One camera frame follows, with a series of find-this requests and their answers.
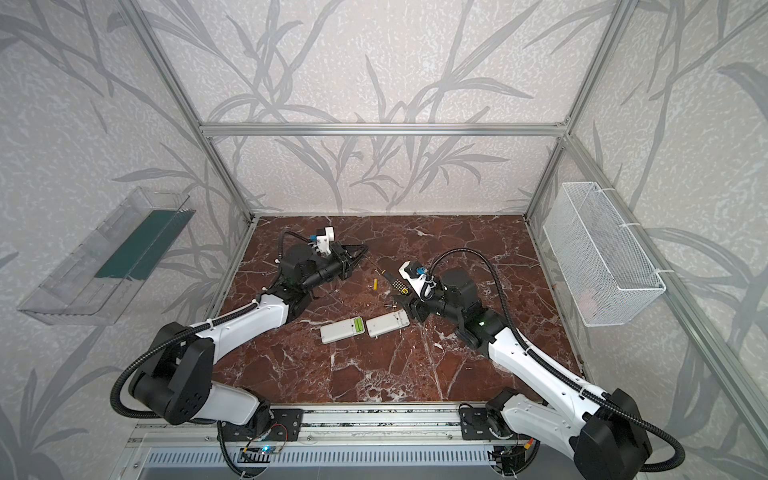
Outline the black yellow screwdriver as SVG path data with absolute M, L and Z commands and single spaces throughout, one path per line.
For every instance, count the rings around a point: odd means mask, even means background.
M 381 269 L 379 274 L 390 284 L 395 294 L 409 295 L 411 293 L 410 286 L 397 273 L 393 274 L 389 270 Z

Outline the white remote control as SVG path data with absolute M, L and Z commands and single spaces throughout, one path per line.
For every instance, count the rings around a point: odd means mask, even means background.
M 356 317 L 323 325 L 320 328 L 321 342 L 323 344 L 331 344 L 340 340 L 357 336 L 353 327 L 353 319 Z
M 403 309 L 381 315 L 366 321 L 366 329 L 372 338 L 403 329 L 410 320 Z

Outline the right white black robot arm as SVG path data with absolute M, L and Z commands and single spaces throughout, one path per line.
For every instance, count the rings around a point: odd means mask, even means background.
M 633 479 L 680 467 L 682 444 L 645 421 L 634 399 L 611 393 L 569 371 L 530 342 L 504 310 L 483 305 L 477 286 L 460 268 L 442 277 L 417 261 L 399 269 L 398 301 L 412 320 L 444 318 L 457 336 L 511 372 L 541 398 L 505 393 L 496 406 L 503 435 L 523 434 L 570 458 L 585 479 Z

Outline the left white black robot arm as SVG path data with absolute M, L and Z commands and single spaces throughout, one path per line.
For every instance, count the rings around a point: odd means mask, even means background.
M 368 250 L 365 244 L 338 241 L 326 249 L 296 244 L 280 258 L 269 287 L 247 305 L 191 326 L 166 324 L 116 379 L 109 397 L 113 411 L 171 425 L 210 420 L 261 428 L 269 420 L 267 401 L 214 381 L 215 365 L 241 345 L 296 320 L 314 289 L 349 278 Z

